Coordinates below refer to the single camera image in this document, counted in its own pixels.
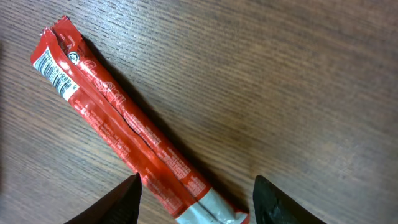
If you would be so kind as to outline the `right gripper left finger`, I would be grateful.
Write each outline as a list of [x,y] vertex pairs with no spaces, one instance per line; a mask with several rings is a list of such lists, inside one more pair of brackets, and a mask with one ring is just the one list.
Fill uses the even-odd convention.
[[136,173],[65,224],[137,224],[141,195],[141,177]]

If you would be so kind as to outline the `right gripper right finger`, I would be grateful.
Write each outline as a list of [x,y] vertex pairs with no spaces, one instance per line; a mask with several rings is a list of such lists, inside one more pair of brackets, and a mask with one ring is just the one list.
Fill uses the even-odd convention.
[[252,199],[257,224],[325,224],[261,175],[255,178]]

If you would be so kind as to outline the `red Nescafe stick sachet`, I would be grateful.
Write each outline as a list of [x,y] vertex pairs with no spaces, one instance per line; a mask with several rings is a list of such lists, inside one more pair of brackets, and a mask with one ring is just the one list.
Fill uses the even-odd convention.
[[130,99],[69,18],[42,30],[30,61],[176,222],[249,222],[248,212],[215,190]]

